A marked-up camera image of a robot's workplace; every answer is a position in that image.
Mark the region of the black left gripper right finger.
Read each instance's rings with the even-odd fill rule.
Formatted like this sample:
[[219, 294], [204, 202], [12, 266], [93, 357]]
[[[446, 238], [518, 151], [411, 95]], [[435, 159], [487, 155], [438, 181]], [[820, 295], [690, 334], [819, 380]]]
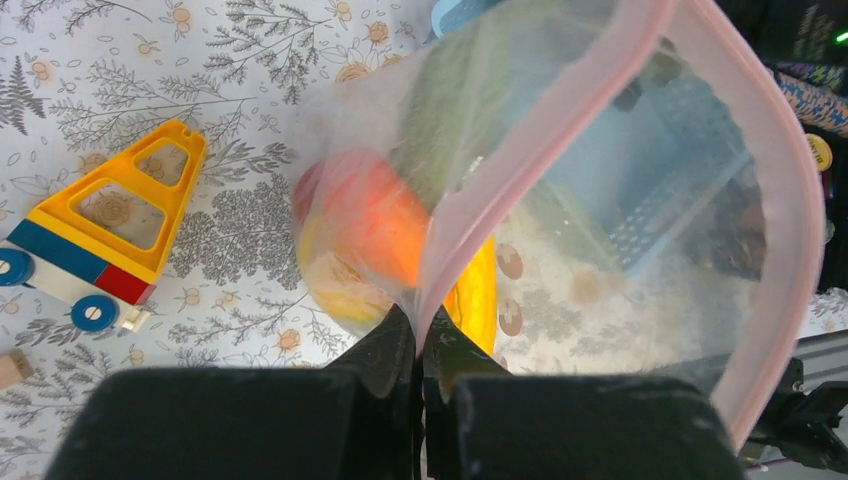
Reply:
[[439, 311], [422, 353], [433, 479], [740, 479], [707, 397], [649, 374], [516, 376]]

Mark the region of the clear pink zip top bag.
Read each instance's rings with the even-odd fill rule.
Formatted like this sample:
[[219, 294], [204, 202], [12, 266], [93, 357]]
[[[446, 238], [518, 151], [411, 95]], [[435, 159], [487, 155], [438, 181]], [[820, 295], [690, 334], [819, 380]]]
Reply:
[[289, 127], [297, 257], [345, 326], [423, 338], [473, 257], [514, 371], [655, 371], [740, 446], [818, 282], [805, 134], [713, 1], [505, 1], [315, 88]]

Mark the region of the red orange mango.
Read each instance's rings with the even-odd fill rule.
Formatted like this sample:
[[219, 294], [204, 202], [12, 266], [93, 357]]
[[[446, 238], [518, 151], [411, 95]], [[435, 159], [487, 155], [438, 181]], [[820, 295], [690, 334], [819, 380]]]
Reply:
[[321, 227], [319, 238], [345, 263], [417, 285], [431, 216], [379, 153], [352, 149], [309, 166], [295, 184], [293, 215], [302, 229]]

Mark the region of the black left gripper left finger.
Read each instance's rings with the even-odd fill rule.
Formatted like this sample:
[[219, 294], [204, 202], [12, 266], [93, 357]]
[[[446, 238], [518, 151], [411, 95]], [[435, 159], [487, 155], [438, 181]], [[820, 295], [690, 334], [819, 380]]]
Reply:
[[412, 479], [415, 342], [398, 307], [320, 368], [130, 369], [91, 394], [50, 479]]

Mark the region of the yellow lemon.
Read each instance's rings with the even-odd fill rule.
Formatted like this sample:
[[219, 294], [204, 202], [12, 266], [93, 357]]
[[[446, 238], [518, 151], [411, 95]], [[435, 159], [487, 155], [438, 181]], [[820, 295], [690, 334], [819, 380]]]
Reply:
[[308, 217], [296, 240], [296, 261], [316, 305], [342, 329], [364, 336], [379, 325], [394, 301], [326, 248], [321, 220]]

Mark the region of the light green long gourd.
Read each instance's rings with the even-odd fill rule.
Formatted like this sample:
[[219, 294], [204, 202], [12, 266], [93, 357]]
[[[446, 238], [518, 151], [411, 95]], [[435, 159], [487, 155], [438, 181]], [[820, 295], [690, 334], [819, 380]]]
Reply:
[[498, 143], [509, 84], [509, 20], [492, 9], [439, 39], [421, 63], [390, 160], [431, 213]]

